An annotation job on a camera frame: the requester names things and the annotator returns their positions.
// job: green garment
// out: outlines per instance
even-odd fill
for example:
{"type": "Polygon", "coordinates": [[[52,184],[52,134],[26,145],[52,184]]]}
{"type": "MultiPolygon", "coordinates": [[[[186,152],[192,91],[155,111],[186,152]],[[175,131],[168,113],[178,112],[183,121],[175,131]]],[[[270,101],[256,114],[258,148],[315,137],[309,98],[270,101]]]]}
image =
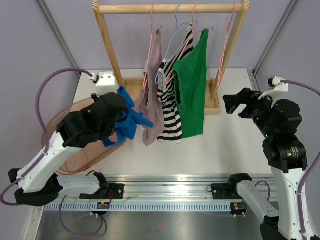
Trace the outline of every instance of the green garment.
{"type": "Polygon", "coordinates": [[[196,47],[173,65],[175,99],[182,124],[182,138],[204,133],[207,43],[209,30],[205,29],[196,47]]]}

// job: white table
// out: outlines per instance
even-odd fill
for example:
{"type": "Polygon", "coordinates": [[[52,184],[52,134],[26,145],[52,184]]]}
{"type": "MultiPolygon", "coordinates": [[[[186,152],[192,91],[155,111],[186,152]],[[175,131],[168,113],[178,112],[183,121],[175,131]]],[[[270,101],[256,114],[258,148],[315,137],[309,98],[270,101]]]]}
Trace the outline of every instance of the white table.
{"type": "MultiPolygon", "coordinates": [[[[107,70],[90,70],[98,73],[107,70]]],[[[123,77],[143,77],[142,70],[122,70],[123,77]]],[[[208,69],[208,77],[216,76],[208,69]]],[[[203,135],[182,140],[181,144],[155,142],[146,147],[143,130],[138,128],[135,139],[99,162],[90,170],[115,175],[230,175],[248,173],[271,176],[262,143],[264,137],[251,119],[241,119],[238,113],[227,114],[223,95],[233,95],[251,88],[246,69],[227,69],[219,88],[220,115],[206,116],[203,135]]],[[[94,84],[82,74],[74,102],[95,93],[94,84]]]]}

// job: pink hanger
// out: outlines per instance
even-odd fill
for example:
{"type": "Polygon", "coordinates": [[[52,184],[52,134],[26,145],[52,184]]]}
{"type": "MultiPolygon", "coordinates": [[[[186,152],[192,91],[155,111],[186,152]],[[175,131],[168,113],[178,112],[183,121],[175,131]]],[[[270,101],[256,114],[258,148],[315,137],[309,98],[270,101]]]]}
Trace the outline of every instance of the pink hanger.
{"type": "MultiPolygon", "coordinates": [[[[151,7],[151,40],[150,40],[150,46],[149,46],[148,59],[151,56],[152,39],[154,37],[154,34],[158,33],[158,31],[159,31],[159,29],[154,31],[154,5],[155,4],[152,4],[152,7],[151,7]]],[[[147,76],[147,73],[145,73],[144,79],[143,79],[143,84],[142,84],[143,89],[146,89],[147,83],[148,83],[148,76],[147,76]]]]}
{"type": "Polygon", "coordinates": [[[230,28],[232,19],[234,18],[235,10],[236,10],[236,3],[234,2],[234,3],[233,3],[233,13],[232,13],[232,16],[231,16],[231,20],[230,20],[230,22],[228,23],[228,17],[226,17],[226,21],[225,21],[225,28],[224,28],[224,30],[225,30],[225,41],[224,41],[223,49],[222,49],[222,51],[221,51],[219,74],[218,74],[218,84],[217,84],[217,86],[216,86],[217,88],[219,88],[220,83],[221,83],[221,71],[222,71],[222,65],[223,65],[224,58],[225,58],[225,51],[226,51],[226,47],[227,47],[227,40],[228,40],[229,28],[230,28]]]}
{"type": "MultiPolygon", "coordinates": [[[[184,48],[183,48],[182,52],[180,53],[180,55],[179,55],[179,57],[178,57],[177,60],[180,60],[180,59],[181,59],[181,57],[182,57],[183,53],[185,52],[185,49],[186,49],[186,47],[188,46],[188,43],[190,42],[190,40],[191,40],[191,38],[193,37],[193,35],[194,35],[194,34],[198,34],[198,33],[202,33],[202,32],[204,31],[204,29],[201,30],[201,31],[195,31],[195,10],[196,10],[196,7],[197,7],[198,4],[199,4],[199,3],[196,3],[196,4],[194,5],[194,7],[193,7],[193,10],[192,10],[192,33],[191,33],[188,41],[186,42],[186,44],[185,44],[185,46],[184,46],[184,48]]],[[[210,36],[214,33],[214,27],[212,26],[212,27],[210,27],[209,29],[212,29],[212,32],[209,34],[209,37],[210,37],[210,36]]],[[[168,78],[172,75],[172,72],[173,72],[173,70],[171,70],[171,71],[169,72],[168,76],[165,78],[164,83],[165,83],[166,85],[168,85],[168,84],[174,79],[174,77],[177,75],[177,74],[174,74],[174,75],[170,78],[170,80],[168,81],[168,78]]]]}

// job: clothes hanger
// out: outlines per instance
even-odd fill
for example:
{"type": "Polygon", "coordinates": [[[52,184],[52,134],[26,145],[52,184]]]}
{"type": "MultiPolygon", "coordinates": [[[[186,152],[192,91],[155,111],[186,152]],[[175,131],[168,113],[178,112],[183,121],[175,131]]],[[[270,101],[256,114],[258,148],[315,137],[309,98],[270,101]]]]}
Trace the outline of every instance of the clothes hanger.
{"type": "MultiPolygon", "coordinates": [[[[167,49],[167,51],[166,51],[166,53],[165,53],[164,59],[167,59],[167,55],[168,55],[168,52],[169,52],[169,49],[170,49],[172,40],[175,38],[175,36],[176,36],[176,34],[177,34],[177,31],[180,29],[180,27],[181,27],[182,25],[189,25],[189,26],[191,25],[190,23],[181,23],[181,24],[178,26],[177,13],[178,13],[178,9],[179,9],[179,7],[180,7],[181,4],[182,4],[182,3],[179,3],[178,6],[177,6],[176,9],[175,9],[175,14],[174,14],[174,17],[175,17],[175,31],[174,31],[174,34],[173,34],[171,40],[170,40],[170,43],[169,43],[168,49],[167,49]]],[[[155,84],[158,84],[158,83],[159,83],[158,75],[159,75],[159,72],[157,72],[157,74],[156,74],[156,76],[155,76],[155,80],[154,80],[155,84]]]]}
{"type": "MultiPolygon", "coordinates": [[[[159,29],[154,31],[154,5],[155,4],[153,3],[152,7],[151,7],[151,39],[150,39],[148,59],[150,59],[150,56],[151,56],[152,39],[154,37],[154,34],[159,32],[159,29]]],[[[143,79],[143,84],[142,84],[143,89],[146,89],[147,83],[148,83],[148,75],[147,75],[147,73],[145,73],[144,79],[143,79]]]]}
{"type": "Polygon", "coordinates": [[[230,28],[232,19],[234,18],[235,10],[236,10],[236,3],[234,2],[233,3],[233,12],[232,12],[232,16],[231,16],[230,22],[228,23],[228,17],[226,17],[226,21],[225,21],[225,27],[224,27],[224,30],[225,30],[225,41],[224,41],[224,47],[222,48],[222,51],[221,51],[217,88],[219,88],[220,83],[221,83],[221,71],[222,71],[222,65],[223,65],[224,58],[225,58],[225,51],[226,51],[226,47],[227,47],[227,39],[228,39],[228,34],[229,34],[229,28],[230,28]]]}
{"type": "MultiPolygon", "coordinates": [[[[195,19],[195,10],[196,10],[196,7],[197,7],[198,4],[199,4],[199,3],[196,3],[196,4],[194,5],[194,7],[193,7],[193,10],[192,10],[192,33],[191,33],[191,35],[190,35],[190,37],[189,37],[186,45],[184,46],[182,52],[180,53],[180,56],[179,56],[178,60],[181,59],[181,57],[182,57],[182,55],[184,54],[185,49],[186,49],[186,47],[188,46],[188,43],[190,42],[190,40],[191,40],[191,38],[193,37],[193,35],[194,35],[194,34],[198,34],[198,33],[202,33],[202,32],[204,31],[204,29],[201,30],[201,31],[195,31],[195,24],[194,24],[195,21],[194,21],[194,19],[195,19]]],[[[211,33],[209,34],[209,37],[210,37],[210,36],[214,33],[214,27],[212,26],[212,27],[210,27],[209,29],[212,29],[211,33]]],[[[177,74],[175,73],[175,74],[169,79],[169,77],[172,75],[172,72],[173,72],[173,69],[170,71],[170,73],[168,74],[168,76],[165,78],[164,83],[165,83],[166,85],[168,85],[168,84],[174,79],[174,77],[177,75],[177,74]]]]}

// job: wooden clothing rack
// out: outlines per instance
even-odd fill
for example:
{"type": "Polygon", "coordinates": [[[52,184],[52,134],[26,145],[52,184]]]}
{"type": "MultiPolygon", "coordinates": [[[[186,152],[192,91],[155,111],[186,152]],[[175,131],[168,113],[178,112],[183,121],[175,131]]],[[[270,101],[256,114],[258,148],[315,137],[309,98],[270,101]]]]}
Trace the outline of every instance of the wooden clothing rack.
{"type": "MultiPolygon", "coordinates": [[[[153,6],[154,14],[174,14],[177,4],[157,4],[153,6]]],[[[191,14],[194,4],[182,4],[178,8],[179,14],[191,14]]],[[[143,77],[125,77],[120,72],[114,46],[111,41],[105,14],[151,14],[152,5],[100,5],[99,1],[92,4],[96,21],[99,25],[105,48],[108,52],[110,62],[120,86],[125,86],[133,100],[136,100],[142,89],[143,77]]],[[[226,45],[224,59],[221,69],[221,79],[226,71],[228,62],[236,45],[240,30],[245,21],[249,9],[249,0],[242,0],[237,4],[199,4],[195,13],[236,13],[236,18],[226,45]]],[[[209,78],[206,85],[205,114],[218,115],[220,113],[220,103],[218,98],[218,74],[215,78],[209,78]]]]}

